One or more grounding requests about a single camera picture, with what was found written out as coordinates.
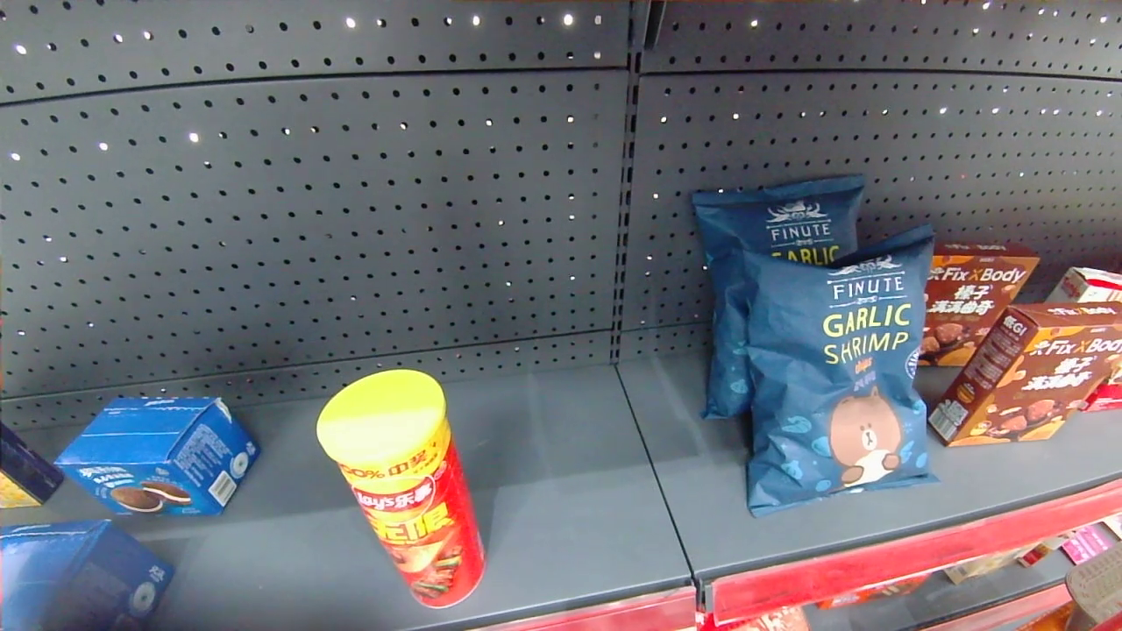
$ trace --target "oreo box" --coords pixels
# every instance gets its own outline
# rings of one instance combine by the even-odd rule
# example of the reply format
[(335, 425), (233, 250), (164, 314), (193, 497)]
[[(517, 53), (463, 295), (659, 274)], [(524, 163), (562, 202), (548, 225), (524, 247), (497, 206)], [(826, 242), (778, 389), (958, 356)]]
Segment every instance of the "oreo box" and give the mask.
[(63, 472), (0, 423), (0, 509), (38, 506), (63, 483)]
[(118, 514), (217, 514), (257, 452), (221, 399), (118, 399), (55, 465)]
[(139, 630), (172, 566), (108, 520), (0, 529), (3, 628)]

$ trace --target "chip bag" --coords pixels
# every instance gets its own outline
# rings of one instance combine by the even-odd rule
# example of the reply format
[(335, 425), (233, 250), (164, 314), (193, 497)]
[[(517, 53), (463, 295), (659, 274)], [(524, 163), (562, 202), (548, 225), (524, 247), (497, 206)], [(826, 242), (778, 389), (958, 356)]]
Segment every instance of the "chip bag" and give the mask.
[(923, 226), (826, 267), (745, 255), (754, 515), (934, 481), (912, 386), (932, 245)]
[(760, 191), (693, 193), (716, 296), (705, 418), (735, 417), (752, 404), (744, 253), (826, 265), (854, 252), (864, 188), (864, 176), (848, 175)]

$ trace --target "chip can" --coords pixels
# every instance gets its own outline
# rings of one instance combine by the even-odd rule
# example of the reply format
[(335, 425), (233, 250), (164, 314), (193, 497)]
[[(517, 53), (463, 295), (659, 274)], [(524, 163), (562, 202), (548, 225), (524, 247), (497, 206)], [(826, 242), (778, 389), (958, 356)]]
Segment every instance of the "chip can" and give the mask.
[(328, 401), (316, 435), (413, 596), (436, 609), (468, 597), (484, 548), (436, 379), (361, 378)]

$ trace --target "store shelf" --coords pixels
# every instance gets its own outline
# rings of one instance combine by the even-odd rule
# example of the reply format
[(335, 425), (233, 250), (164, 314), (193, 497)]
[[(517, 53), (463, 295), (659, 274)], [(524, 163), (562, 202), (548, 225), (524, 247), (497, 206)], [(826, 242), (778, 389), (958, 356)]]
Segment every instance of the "store shelf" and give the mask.
[[(410, 596), (314, 426), (323, 400), (236, 409), (261, 445), (223, 515), (118, 518), (176, 565), (159, 630), (465, 629), (688, 586), (689, 568), (607, 366), (447, 386), (487, 549), (463, 603)], [(54, 456), (80, 428), (26, 432)], [(4, 524), (109, 516), (74, 484)], [(693, 619), (693, 598), (672, 601)]]
[(953, 623), (1061, 585), (1073, 564), (1056, 551), (1032, 567), (1011, 565), (955, 585), (937, 571), (919, 589), (903, 596), (820, 610), (804, 610), (812, 631), (911, 631)]
[[(710, 589), (707, 606), (721, 621), (1015, 548), (1036, 531), (1043, 538), (1122, 511), (1122, 414), (1106, 412), (1075, 417), (1040, 442), (946, 448), (929, 436), (939, 484), (754, 519), (742, 421), (698, 417), (707, 359), (652, 357), (618, 372), (686, 554)], [(930, 402), (954, 373), (922, 369), (918, 386)]]

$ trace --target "brown bear illustration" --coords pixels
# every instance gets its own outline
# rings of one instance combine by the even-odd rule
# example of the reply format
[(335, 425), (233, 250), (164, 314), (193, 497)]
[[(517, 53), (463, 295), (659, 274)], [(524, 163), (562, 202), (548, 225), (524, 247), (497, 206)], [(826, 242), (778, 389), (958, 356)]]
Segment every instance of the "brown bear illustration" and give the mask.
[(876, 386), (868, 396), (846, 396), (830, 414), (830, 450), (845, 467), (846, 486), (868, 484), (900, 466), (903, 428)]

